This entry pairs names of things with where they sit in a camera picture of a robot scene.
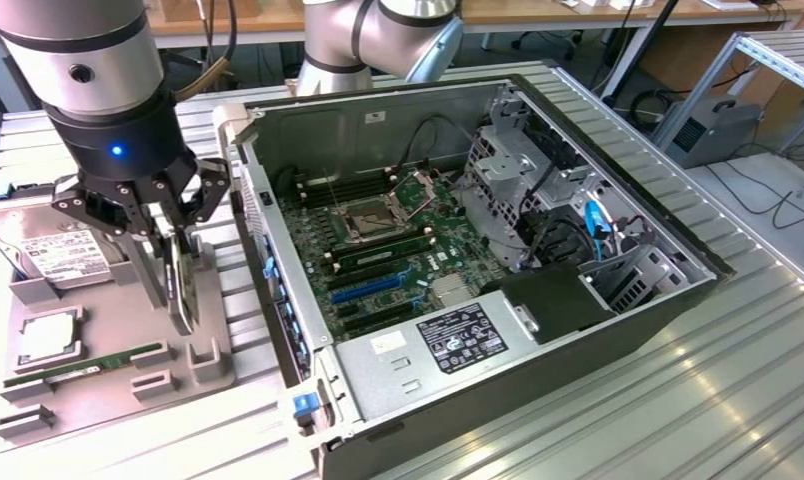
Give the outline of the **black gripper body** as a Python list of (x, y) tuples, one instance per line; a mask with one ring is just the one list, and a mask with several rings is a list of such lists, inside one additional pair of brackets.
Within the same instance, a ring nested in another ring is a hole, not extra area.
[(170, 91), (159, 89), (140, 105), (102, 116), (44, 109), (86, 184), (132, 183), (140, 203), (156, 203), (175, 228), (196, 157), (183, 141)]

